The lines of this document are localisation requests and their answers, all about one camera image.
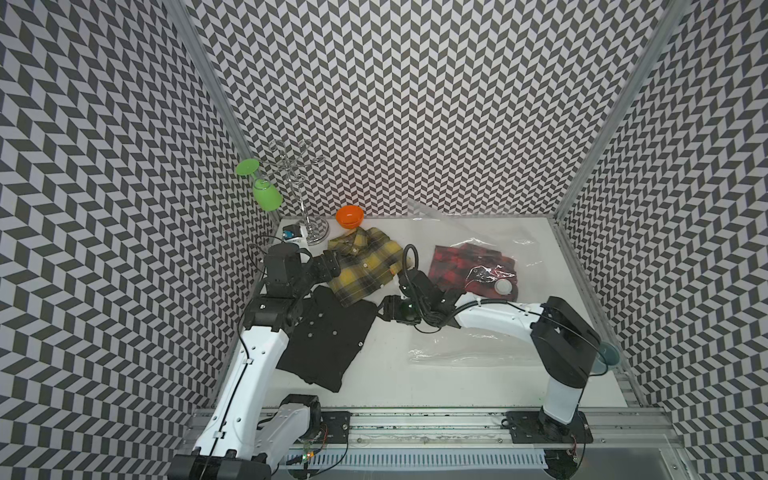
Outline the yellow plaid shirt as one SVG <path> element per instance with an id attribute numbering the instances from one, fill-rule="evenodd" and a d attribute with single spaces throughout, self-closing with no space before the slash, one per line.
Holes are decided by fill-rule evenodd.
<path id="1" fill-rule="evenodd" d="M 343 307 L 377 292 L 402 270 L 403 248 L 378 228 L 357 227 L 328 241 L 341 268 L 328 282 Z"/>

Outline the red black plaid shirt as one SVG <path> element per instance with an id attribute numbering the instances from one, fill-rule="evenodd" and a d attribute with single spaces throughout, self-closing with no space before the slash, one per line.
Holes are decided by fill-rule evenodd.
<path id="1" fill-rule="evenodd" d="M 471 243 L 436 246 L 428 278 L 441 290 L 460 289 L 475 295 L 518 300 L 515 260 L 501 252 Z"/>

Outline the clear plastic vacuum bag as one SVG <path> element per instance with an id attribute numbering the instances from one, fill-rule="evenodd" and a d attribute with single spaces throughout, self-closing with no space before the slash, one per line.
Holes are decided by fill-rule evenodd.
<path id="1" fill-rule="evenodd" d="M 457 216 L 406 201 L 414 231 L 432 240 L 420 248 L 423 269 L 442 290 L 539 303 L 556 292 L 547 266 L 556 248 L 543 217 Z M 412 338 L 408 360 L 423 367 L 534 367 L 534 347 L 478 329 L 430 328 Z"/>

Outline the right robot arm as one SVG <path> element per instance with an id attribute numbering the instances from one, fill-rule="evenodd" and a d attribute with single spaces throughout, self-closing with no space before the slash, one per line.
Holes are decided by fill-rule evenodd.
<path id="1" fill-rule="evenodd" d="M 570 304 L 556 296 L 543 303 L 486 298 L 456 289 L 401 288 L 384 297 L 377 315 L 410 326 L 426 323 L 435 330 L 470 328 L 518 338 L 533 345 L 549 375 L 539 421 L 565 427 L 578 406 L 601 355 L 601 337 Z"/>

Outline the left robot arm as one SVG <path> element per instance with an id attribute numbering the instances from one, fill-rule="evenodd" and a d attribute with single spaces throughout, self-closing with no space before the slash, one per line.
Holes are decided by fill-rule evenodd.
<path id="1" fill-rule="evenodd" d="M 266 423 L 260 418 L 271 377 L 303 319 L 304 301 L 315 286 L 339 276 L 338 255 L 326 250 L 314 256 L 279 242 L 266 252 L 264 269 L 236 327 L 239 349 L 212 417 L 192 451 L 174 456 L 169 479 L 269 479 L 298 440 L 320 430 L 315 395 L 289 395 Z"/>

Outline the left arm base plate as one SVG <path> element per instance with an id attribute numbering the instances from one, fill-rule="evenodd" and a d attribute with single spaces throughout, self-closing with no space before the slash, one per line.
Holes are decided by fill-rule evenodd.
<path id="1" fill-rule="evenodd" d="M 351 416 L 351 412 L 345 410 L 322 410 L 320 413 L 311 413 L 309 428 L 300 440 L 316 445 L 346 444 Z"/>

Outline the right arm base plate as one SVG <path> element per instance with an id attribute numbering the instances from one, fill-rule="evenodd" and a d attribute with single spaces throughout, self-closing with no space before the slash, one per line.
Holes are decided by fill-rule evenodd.
<path id="1" fill-rule="evenodd" d="M 594 442 L 587 418 L 577 410 L 568 424 L 549 418 L 542 410 L 507 411 L 502 425 L 515 444 L 591 444 Z"/>

